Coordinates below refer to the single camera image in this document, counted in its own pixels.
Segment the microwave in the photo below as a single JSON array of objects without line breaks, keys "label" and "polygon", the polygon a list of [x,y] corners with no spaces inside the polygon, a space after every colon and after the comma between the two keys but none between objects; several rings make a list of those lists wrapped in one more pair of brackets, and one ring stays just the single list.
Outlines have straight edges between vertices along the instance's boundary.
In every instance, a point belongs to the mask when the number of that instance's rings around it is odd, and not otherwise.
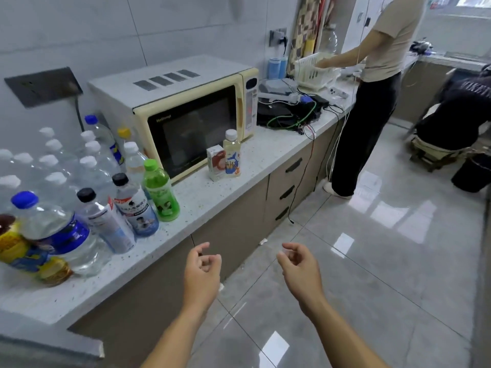
[{"label": "microwave", "polygon": [[257,68],[199,55],[89,81],[109,127],[130,128],[173,182],[206,164],[227,129],[244,141],[257,120]]}]

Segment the beige t-shirt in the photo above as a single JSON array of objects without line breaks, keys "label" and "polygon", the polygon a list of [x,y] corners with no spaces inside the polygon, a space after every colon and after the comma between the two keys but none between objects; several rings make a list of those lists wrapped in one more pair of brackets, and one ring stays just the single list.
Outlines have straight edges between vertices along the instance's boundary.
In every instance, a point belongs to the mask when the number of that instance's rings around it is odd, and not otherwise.
[{"label": "beige t-shirt", "polygon": [[370,53],[361,79],[384,80],[402,71],[402,63],[425,10],[426,0],[394,0],[382,11],[373,30],[392,39]]}]

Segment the wall outlet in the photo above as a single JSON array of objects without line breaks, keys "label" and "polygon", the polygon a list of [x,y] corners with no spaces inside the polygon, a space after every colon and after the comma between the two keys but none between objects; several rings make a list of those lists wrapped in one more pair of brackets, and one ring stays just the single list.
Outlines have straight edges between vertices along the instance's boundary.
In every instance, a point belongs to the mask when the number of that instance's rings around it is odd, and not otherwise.
[{"label": "wall outlet", "polygon": [[286,27],[270,30],[270,47],[278,46],[279,40],[284,36],[286,36]]},{"label": "wall outlet", "polygon": [[25,108],[45,105],[83,93],[70,67],[6,77],[5,82]]}]

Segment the black trash bin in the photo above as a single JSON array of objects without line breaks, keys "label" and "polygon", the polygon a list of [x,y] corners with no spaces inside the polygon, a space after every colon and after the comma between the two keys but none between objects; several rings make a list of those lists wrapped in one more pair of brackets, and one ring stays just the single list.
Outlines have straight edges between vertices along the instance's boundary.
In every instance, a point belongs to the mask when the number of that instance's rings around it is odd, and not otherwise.
[{"label": "black trash bin", "polygon": [[467,192],[479,192],[491,183],[491,156],[475,154],[455,173],[452,183]]}]

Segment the white plastic basket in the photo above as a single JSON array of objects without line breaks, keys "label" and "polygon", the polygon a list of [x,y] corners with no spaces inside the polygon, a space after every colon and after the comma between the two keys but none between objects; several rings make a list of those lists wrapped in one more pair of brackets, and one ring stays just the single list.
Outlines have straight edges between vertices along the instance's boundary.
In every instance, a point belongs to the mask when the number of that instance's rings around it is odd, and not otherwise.
[{"label": "white plastic basket", "polygon": [[341,68],[317,68],[316,63],[330,58],[334,54],[319,52],[295,62],[295,81],[298,85],[318,91],[334,84],[341,73]]}]

